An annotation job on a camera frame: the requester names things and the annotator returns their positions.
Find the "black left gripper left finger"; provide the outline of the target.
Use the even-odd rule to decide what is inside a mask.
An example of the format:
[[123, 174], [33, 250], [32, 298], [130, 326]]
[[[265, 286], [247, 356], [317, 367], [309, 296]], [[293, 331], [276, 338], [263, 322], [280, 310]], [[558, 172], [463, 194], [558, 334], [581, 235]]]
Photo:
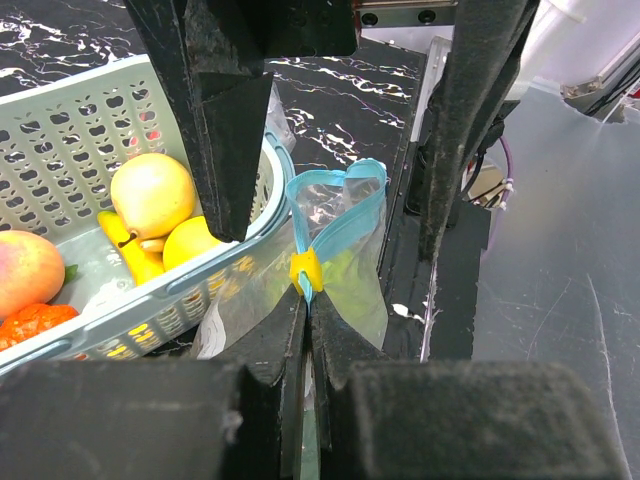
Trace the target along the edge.
[[296, 479], [305, 300], [209, 360], [39, 361], [1, 385], [5, 479]]

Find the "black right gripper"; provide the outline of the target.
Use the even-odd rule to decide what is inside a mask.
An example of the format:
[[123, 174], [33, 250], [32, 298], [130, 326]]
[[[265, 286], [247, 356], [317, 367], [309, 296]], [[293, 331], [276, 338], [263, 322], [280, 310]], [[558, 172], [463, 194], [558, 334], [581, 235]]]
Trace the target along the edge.
[[366, 29], [449, 26], [458, 3], [254, 0], [244, 12], [238, 1], [125, 6], [178, 124], [209, 231], [232, 242], [245, 239], [250, 223], [273, 82], [264, 57], [350, 56]]

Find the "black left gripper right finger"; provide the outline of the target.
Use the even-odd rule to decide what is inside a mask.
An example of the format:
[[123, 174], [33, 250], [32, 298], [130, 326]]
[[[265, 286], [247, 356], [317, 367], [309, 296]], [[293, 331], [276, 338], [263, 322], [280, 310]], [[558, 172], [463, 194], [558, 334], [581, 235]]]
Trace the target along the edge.
[[529, 362], [398, 361], [325, 294], [309, 309], [324, 479], [622, 479], [572, 371]]

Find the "green bumpy fruit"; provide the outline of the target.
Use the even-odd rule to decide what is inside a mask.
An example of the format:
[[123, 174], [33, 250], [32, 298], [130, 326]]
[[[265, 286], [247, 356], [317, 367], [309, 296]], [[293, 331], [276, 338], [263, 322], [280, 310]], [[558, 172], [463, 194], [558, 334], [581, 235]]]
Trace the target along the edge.
[[380, 343], [387, 316], [372, 254], [345, 250], [334, 256], [323, 264], [323, 282], [342, 319], [371, 343]]

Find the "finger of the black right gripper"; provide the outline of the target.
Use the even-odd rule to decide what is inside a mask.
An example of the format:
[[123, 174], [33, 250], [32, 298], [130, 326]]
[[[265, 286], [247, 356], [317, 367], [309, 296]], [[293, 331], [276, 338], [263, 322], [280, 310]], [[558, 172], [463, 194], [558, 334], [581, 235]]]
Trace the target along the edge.
[[519, 73], [537, 1], [462, 1], [434, 91], [421, 191], [419, 258], [438, 257], [462, 170]]

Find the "blue zipper clear bag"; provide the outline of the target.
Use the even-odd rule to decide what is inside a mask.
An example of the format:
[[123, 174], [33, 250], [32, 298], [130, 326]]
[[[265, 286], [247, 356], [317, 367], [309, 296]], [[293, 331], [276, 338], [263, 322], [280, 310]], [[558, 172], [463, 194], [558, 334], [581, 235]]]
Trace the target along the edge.
[[376, 348], [388, 314], [377, 266], [386, 222], [386, 168], [362, 159], [345, 170], [310, 170], [285, 189], [290, 218], [275, 234], [214, 277], [214, 298], [189, 352], [209, 359], [242, 338], [275, 308], [288, 288], [315, 305], [320, 292], [290, 263], [313, 251], [323, 294], [339, 315]]

